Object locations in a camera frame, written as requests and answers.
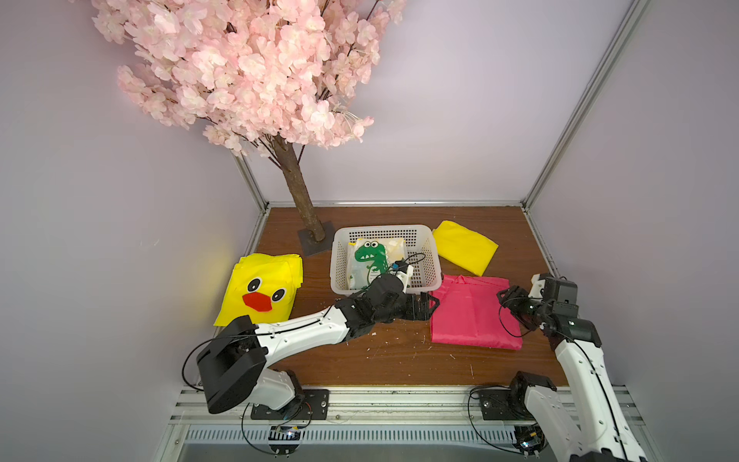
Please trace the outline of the pink raincoat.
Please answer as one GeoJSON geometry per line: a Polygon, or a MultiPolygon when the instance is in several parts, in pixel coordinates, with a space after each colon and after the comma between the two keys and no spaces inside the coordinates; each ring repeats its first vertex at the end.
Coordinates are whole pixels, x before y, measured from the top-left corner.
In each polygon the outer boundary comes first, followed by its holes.
{"type": "Polygon", "coordinates": [[[429,325],[437,344],[520,350],[520,323],[498,303],[498,293],[510,287],[498,277],[447,275],[432,293],[439,306],[429,325]]]}

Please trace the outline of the dinosaur print raincoat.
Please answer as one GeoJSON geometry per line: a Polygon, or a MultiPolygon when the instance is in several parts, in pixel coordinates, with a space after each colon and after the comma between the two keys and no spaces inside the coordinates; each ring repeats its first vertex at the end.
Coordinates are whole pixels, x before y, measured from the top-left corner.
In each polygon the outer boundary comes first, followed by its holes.
{"type": "Polygon", "coordinates": [[[373,279],[407,256],[402,238],[359,238],[348,245],[346,282],[351,290],[365,289],[373,279]]]}

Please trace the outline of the plain yellow raincoat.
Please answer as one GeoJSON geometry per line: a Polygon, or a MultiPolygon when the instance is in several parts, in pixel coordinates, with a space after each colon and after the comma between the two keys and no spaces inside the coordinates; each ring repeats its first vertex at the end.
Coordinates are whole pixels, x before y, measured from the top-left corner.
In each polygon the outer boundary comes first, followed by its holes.
{"type": "Polygon", "coordinates": [[[476,276],[484,275],[498,244],[454,221],[442,221],[432,232],[440,257],[476,276]]]}

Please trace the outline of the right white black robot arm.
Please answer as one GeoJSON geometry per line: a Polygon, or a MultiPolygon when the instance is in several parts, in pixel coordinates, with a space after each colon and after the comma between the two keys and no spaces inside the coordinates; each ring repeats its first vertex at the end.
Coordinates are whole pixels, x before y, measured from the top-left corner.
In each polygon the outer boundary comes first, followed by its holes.
{"type": "Polygon", "coordinates": [[[594,323],[579,317],[577,284],[544,273],[531,288],[512,286],[498,304],[527,330],[550,341],[567,377],[577,419],[563,408],[556,386],[544,375],[518,373],[510,402],[527,411],[542,429],[558,461],[646,461],[611,384],[602,340],[594,323]]]}

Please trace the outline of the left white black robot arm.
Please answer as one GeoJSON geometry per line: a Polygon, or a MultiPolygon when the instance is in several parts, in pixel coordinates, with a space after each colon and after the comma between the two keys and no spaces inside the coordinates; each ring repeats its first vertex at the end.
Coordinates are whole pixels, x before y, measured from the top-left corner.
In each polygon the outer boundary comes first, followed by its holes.
{"type": "Polygon", "coordinates": [[[292,418],[302,410],[306,394],[294,373],[275,371],[272,365],[369,335],[378,323],[429,321],[439,305],[431,294],[406,293],[399,277],[381,275],[369,288],[309,316],[284,323],[238,317],[196,357],[207,409],[217,415],[244,403],[292,418]]]}

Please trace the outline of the white plastic perforated basket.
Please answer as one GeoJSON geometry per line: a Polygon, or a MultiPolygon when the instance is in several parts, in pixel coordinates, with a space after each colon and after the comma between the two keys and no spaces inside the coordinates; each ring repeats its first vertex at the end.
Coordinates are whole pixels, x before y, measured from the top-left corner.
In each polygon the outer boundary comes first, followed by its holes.
{"type": "Polygon", "coordinates": [[[412,225],[379,225],[345,227],[339,229],[335,236],[331,251],[330,279],[331,289],[338,295],[349,295],[354,289],[349,288],[350,260],[354,261],[354,252],[359,249],[357,242],[378,241],[385,248],[384,240],[403,240],[404,257],[412,268],[407,278],[406,292],[421,294],[433,292],[441,287],[441,264],[436,243],[431,230],[420,224],[412,225]]]}

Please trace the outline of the dark square tree base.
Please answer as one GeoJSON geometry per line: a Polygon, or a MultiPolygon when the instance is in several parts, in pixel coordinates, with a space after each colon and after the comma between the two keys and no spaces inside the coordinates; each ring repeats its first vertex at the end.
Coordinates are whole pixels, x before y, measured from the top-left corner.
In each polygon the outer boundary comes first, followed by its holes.
{"type": "Polygon", "coordinates": [[[298,240],[301,247],[301,255],[310,257],[332,249],[336,228],[332,221],[321,224],[324,230],[324,238],[317,241],[314,234],[307,228],[298,231],[298,240]]]}

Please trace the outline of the right small circuit board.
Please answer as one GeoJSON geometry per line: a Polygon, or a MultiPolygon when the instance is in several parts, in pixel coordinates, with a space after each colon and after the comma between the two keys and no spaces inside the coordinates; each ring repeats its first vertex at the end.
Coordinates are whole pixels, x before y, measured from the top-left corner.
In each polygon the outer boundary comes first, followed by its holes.
{"type": "Polygon", "coordinates": [[[546,436],[539,425],[514,427],[515,442],[513,447],[524,457],[539,458],[542,451],[548,446],[546,436]]]}

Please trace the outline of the small circuit board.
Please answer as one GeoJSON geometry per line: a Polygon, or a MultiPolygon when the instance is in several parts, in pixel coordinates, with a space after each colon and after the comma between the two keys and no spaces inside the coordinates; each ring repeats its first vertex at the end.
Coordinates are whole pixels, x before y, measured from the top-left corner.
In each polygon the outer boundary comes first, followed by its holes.
{"type": "Polygon", "coordinates": [[[303,427],[275,425],[269,430],[268,447],[275,456],[288,457],[296,452],[301,444],[303,427]]]}
{"type": "Polygon", "coordinates": [[[548,446],[546,436],[539,425],[514,427],[515,442],[513,447],[524,457],[539,458],[542,451],[548,446]]]}

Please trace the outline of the left small circuit board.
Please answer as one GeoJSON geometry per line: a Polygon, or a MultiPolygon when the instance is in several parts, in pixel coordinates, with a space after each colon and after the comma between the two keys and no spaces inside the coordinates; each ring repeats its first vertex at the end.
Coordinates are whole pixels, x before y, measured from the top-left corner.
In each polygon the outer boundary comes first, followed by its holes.
{"type": "Polygon", "coordinates": [[[275,425],[269,430],[268,447],[275,456],[288,457],[296,452],[301,444],[303,427],[275,425]]]}

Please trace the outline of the pink cherry blossom tree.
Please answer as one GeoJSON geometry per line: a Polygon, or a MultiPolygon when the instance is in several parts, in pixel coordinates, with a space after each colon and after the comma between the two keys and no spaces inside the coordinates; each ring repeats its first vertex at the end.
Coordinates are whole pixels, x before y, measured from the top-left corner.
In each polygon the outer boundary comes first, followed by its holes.
{"type": "Polygon", "coordinates": [[[373,122],[350,111],[399,23],[402,1],[105,0],[94,26],[140,63],[119,88],[165,126],[203,121],[211,144],[276,165],[317,241],[321,221],[299,160],[306,146],[359,141],[373,122]]]}

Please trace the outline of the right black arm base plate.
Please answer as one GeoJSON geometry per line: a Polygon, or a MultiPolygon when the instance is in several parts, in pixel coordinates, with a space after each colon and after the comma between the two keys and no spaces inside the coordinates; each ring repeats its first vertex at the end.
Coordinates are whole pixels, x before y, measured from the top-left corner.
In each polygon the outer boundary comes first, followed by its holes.
{"type": "Polygon", "coordinates": [[[525,421],[527,413],[523,412],[510,398],[507,389],[487,388],[477,391],[479,409],[483,421],[508,422],[525,421]]]}

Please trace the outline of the aluminium front rail frame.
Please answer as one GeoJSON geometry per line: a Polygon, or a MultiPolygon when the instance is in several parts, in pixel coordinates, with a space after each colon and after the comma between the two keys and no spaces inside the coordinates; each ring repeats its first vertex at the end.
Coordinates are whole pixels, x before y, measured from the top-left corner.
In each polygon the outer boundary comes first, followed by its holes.
{"type": "MultiPolygon", "coordinates": [[[[525,421],[485,422],[470,386],[337,386],[330,391],[324,421],[294,420],[303,427],[300,445],[435,444],[498,450],[515,442],[514,427],[525,421]]],[[[269,430],[279,421],[253,421],[252,405],[211,414],[202,392],[181,392],[154,456],[175,461],[185,446],[244,444],[266,454],[269,430]]]]}

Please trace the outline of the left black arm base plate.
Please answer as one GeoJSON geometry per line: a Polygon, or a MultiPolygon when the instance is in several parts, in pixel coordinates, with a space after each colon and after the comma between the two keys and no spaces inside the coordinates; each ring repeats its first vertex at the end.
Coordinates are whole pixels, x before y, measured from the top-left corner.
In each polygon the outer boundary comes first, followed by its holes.
{"type": "Polygon", "coordinates": [[[253,421],[324,421],[327,418],[329,398],[328,389],[303,390],[278,410],[263,404],[254,405],[249,417],[253,421]]]}

